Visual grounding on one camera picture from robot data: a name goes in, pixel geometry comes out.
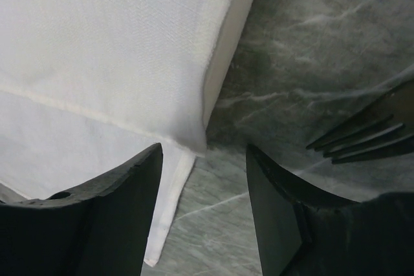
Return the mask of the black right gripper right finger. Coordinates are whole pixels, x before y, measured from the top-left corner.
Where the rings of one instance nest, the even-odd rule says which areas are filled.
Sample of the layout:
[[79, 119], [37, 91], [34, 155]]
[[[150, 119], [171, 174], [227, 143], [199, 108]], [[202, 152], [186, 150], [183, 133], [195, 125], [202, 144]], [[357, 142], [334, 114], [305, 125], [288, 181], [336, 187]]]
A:
[[246, 175], [264, 275], [412, 275], [413, 194], [355, 202], [287, 171], [254, 145]]

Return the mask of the white cloth napkin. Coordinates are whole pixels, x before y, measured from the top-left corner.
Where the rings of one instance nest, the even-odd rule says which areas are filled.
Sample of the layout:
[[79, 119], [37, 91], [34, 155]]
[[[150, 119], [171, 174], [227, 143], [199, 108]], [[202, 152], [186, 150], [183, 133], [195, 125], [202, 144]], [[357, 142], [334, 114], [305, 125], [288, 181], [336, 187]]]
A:
[[159, 142], [155, 266], [253, 0], [1, 0], [1, 184], [47, 198]]

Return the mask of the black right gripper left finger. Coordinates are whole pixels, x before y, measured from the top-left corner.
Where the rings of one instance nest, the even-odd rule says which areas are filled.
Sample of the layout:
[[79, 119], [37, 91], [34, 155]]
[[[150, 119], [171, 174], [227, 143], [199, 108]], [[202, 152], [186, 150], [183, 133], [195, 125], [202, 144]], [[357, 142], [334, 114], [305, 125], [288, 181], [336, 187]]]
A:
[[162, 161], [156, 143], [48, 199], [1, 204], [1, 274], [140, 275]]

